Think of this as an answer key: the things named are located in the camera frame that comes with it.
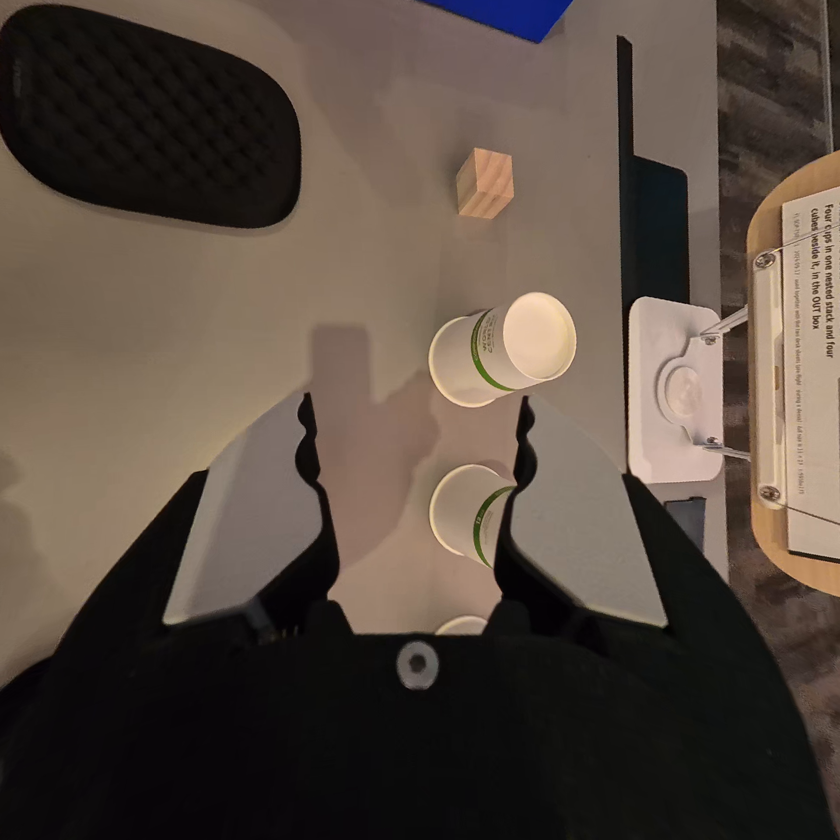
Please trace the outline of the black padded wrist rest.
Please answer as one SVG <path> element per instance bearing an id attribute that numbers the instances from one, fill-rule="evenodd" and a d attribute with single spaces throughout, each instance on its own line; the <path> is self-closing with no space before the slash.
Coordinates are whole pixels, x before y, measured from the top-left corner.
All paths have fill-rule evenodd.
<path id="1" fill-rule="evenodd" d="M 81 7 L 2 25 L 1 131 L 18 163 L 78 201 L 224 228 L 286 219 L 301 189 L 298 116 L 262 69 Z"/>

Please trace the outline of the wooden cube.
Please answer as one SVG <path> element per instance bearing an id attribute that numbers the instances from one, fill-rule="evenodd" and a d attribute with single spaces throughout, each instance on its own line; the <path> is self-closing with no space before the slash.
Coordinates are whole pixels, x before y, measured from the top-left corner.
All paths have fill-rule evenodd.
<path id="1" fill-rule="evenodd" d="M 494 219 L 515 194 L 512 157 L 475 147 L 458 170 L 455 183 L 459 216 Z"/>

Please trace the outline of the white green-striped paper cup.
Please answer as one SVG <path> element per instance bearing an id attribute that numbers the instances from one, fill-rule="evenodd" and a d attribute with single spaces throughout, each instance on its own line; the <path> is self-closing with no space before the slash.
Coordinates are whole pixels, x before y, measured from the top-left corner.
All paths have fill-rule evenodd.
<path id="1" fill-rule="evenodd" d="M 446 322 L 430 343 L 427 367 L 444 398 L 480 408 L 561 377 L 575 352 L 576 331 L 567 307 L 534 291 L 505 306 Z"/>
<path id="2" fill-rule="evenodd" d="M 437 484 L 429 501 L 429 525 L 452 554 L 493 569 L 502 515 L 514 485 L 483 465 L 462 465 Z"/>

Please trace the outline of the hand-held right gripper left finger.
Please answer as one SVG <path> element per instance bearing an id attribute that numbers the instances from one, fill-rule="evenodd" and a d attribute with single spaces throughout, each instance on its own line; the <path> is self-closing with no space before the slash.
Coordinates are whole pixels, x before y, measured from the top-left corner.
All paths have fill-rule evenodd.
<path id="1" fill-rule="evenodd" d="M 238 615 L 258 632 L 296 632 L 326 598 L 340 557 L 317 433 L 311 394 L 294 392 L 214 459 L 165 625 Z"/>

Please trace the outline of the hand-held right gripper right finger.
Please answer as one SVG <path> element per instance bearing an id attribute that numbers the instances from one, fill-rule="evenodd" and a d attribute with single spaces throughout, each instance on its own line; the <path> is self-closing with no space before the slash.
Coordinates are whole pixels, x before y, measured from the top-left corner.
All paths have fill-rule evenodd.
<path id="1" fill-rule="evenodd" d="M 516 441 L 495 558 L 504 598 L 525 606 L 534 632 L 570 632 L 588 618 L 664 628 L 622 471 L 537 395 L 521 399 Z"/>

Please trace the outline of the printed instruction sheet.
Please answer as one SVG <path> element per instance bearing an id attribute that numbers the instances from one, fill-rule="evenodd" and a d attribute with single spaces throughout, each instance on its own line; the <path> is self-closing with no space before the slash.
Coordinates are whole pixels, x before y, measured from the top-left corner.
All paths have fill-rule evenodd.
<path id="1" fill-rule="evenodd" d="M 839 559 L 839 188 L 781 210 L 784 446 L 791 553 Z"/>

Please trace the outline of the blue plastic bin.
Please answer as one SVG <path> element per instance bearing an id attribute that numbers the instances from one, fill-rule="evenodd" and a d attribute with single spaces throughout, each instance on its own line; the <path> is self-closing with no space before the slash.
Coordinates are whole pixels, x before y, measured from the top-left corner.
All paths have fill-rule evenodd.
<path id="1" fill-rule="evenodd" d="M 425 4 L 540 44 L 572 1 L 425 1 Z"/>

